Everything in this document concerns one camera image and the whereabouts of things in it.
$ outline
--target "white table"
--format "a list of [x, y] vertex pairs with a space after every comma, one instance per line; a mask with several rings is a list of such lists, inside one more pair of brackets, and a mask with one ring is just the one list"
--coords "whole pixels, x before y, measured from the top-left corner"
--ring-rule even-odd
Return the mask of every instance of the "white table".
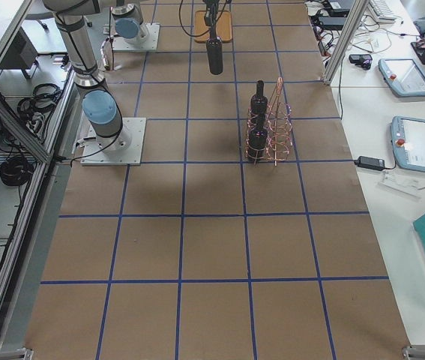
[[[388, 0], [388, 4], [396, 14], [403, 16], [403, 24], [398, 21], [383, 27], [392, 32], [416, 34], [400, 0]], [[376, 49], [389, 44], [384, 31], [366, 36]], [[350, 53], [364, 53], [349, 47], [343, 61], [340, 92], [344, 109], [343, 127], [352, 156], [382, 158], [387, 167], [392, 167], [394, 156], [389, 135], [392, 118], [409, 116], [425, 119], [425, 98], [420, 101], [399, 99], [383, 80], [377, 68], [379, 59], [417, 58], [410, 45], [415, 40], [413, 37], [393, 34], [389, 37], [392, 46], [384, 52], [372, 54], [370, 70], [349, 63]], [[339, 78], [340, 72], [337, 71], [331, 84], [337, 107]], [[380, 185], [382, 172], [360, 168], [357, 171], [407, 335], [412, 345], [425, 345], [425, 253], [412, 225], [425, 213], [425, 189], [419, 191], [421, 198], [416, 199]], [[397, 168], [391, 173], [400, 181], [416, 179], [425, 186], [424, 172]]]

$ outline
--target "touchscreen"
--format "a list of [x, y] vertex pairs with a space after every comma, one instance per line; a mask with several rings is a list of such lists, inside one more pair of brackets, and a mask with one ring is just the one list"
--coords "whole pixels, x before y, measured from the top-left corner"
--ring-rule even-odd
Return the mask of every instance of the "touchscreen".
[[387, 60], [386, 64], [405, 92], [425, 92], [425, 79], [412, 60]]
[[402, 120], [407, 163], [425, 167], [425, 122]]

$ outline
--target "copper wire bottle rack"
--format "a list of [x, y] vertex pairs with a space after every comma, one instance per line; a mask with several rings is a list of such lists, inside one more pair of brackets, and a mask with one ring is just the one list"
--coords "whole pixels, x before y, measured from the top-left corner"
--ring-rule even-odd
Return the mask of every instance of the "copper wire bottle rack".
[[259, 161], [273, 161], [276, 166], [280, 161], [287, 160], [292, 150], [291, 108], [287, 103], [281, 102], [282, 90], [283, 79], [279, 77], [270, 97], [265, 117], [264, 127], [268, 135], [264, 148], [249, 146], [249, 132], [256, 126], [257, 115], [251, 113], [250, 109], [248, 111], [245, 157], [254, 164]]

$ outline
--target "dark wine bottle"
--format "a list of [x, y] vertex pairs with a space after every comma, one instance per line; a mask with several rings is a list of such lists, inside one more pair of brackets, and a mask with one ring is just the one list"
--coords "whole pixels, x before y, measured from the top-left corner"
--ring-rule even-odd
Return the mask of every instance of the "dark wine bottle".
[[249, 142], [247, 144], [247, 158], [250, 162], [256, 163], [264, 156], [265, 144], [267, 142], [267, 130], [264, 129], [265, 114], [256, 117], [256, 126], [249, 132]]
[[209, 28], [209, 39], [205, 43], [205, 48], [207, 49], [207, 59], [209, 60], [211, 74], [221, 74], [223, 71], [222, 41], [217, 36], [214, 27]]
[[267, 112], [268, 100], [264, 96], [264, 82], [259, 80], [256, 84], [256, 93], [250, 99], [250, 112], [252, 123], [256, 123], [257, 115], [264, 115]]

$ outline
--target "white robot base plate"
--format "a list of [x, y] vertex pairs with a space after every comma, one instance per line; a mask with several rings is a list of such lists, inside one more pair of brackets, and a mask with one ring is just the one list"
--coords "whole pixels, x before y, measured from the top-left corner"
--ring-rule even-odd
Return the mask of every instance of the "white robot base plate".
[[[82, 165], [140, 165], [142, 158], [142, 147], [144, 145], [145, 123], [146, 118], [123, 118], [124, 126], [129, 129], [132, 142], [125, 149], [115, 151], [101, 151], [96, 142], [88, 142], [85, 145], [83, 159], [80, 160]], [[95, 137], [95, 131], [92, 126], [87, 134], [88, 137]]]
[[114, 51], [116, 52], [144, 52], [156, 51], [159, 42], [160, 24], [145, 24], [149, 30], [149, 36], [143, 43], [127, 43], [123, 37], [114, 38]]

